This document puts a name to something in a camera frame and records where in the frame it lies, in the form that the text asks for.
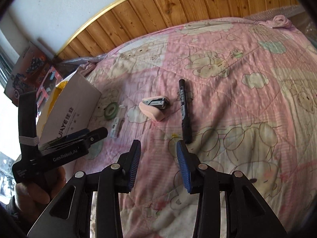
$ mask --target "stapler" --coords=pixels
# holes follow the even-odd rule
[[[157,96],[144,98],[139,104],[139,108],[143,114],[155,121],[161,121],[164,119],[164,110],[168,105],[169,101],[166,97]]]

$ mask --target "white wall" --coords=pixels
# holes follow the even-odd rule
[[[2,33],[1,29],[0,29],[0,47],[3,49],[6,55],[10,58],[12,63],[15,64],[20,55],[14,50],[12,45],[6,39],[5,35]]]
[[[10,15],[29,40],[54,54],[77,29],[114,1],[15,0]]]
[[[27,48],[29,42],[20,32],[8,12],[3,15],[0,21],[0,29],[16,53],[21,55]]]

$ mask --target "white small object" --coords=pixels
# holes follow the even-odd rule
[[[198,168],[201,170],[206,170],[208,168],[208,166],[206,164],[199,164]]]
[[[117,170],[119,168],[120,168],[120,165],[118,163],[114,163],[111,165],[111,169],[113,169],[113,170]]]
[[[117,113],[117,117],[114,119],[114,122],[112,124],[112,129],[110,132],[111,138],[117,138],[119,135],[121,122],[124,121],[124,115],[126,114],[126,107],[123,105],[119,106],[119,110]]]
[[[77,173],[75,173],[76,178],[81,178],[83,176],[84,176],[84,172],[82,172],[82,171],[78,171]]]
[[[234,175],[235,175],[235,177],[240,178],[240,177],[243,176],[243,173],[242,173],[241,171],[235,171],[235,172],[234,172]]]

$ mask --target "metal screw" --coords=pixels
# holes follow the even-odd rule
[[[235,175],[235,177],[242,177],[243,176],[243,173],[242,172],[240,172],[240,171],[235,171],[234,172],[234,175]]]
[[[78,171],[77,173],[75,173],[76,178],[81,178],[83,176],[84,176],[84,172],[82,172],[82,171]]]
[[[208,166],[206,164],[199,164],[198,168],[201,170],[206,170],[208,168]]]
[[[120,168],[120,165],[118,163],[114,163],[111,165],[111,169],[113,169],[113,170],[117,170],[119,168]]]

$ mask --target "plastic sheet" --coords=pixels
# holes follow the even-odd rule
[[[302,5],[291,5],[270,9],[245,17],[249,20],[266,21],[273,20],[277,15],[284,15],[299,29],[309,41],[317,48],[317,28]]]
[[[80,57],[71,60],[65,60],[56,65],[56,69],[63,78],[69,76],[74,71],[82,71],[83,75],[88,75],[94,67],[92,64],[96,64],[107,57],[107,54],[98,55],[96,57]]]
[[[249,15],[245,17],[245,19],[266,21],[266,20],[273,20],[273,18],[277,15],[284,15],[286,18],[289,19],[290,17],[293,17],[303,12],[305,12],[305,9],[303,8],[303,6],[291,5],[291,6],[284,6],[280,8],[275,8],[275,9],[259,12],[257,14]]]

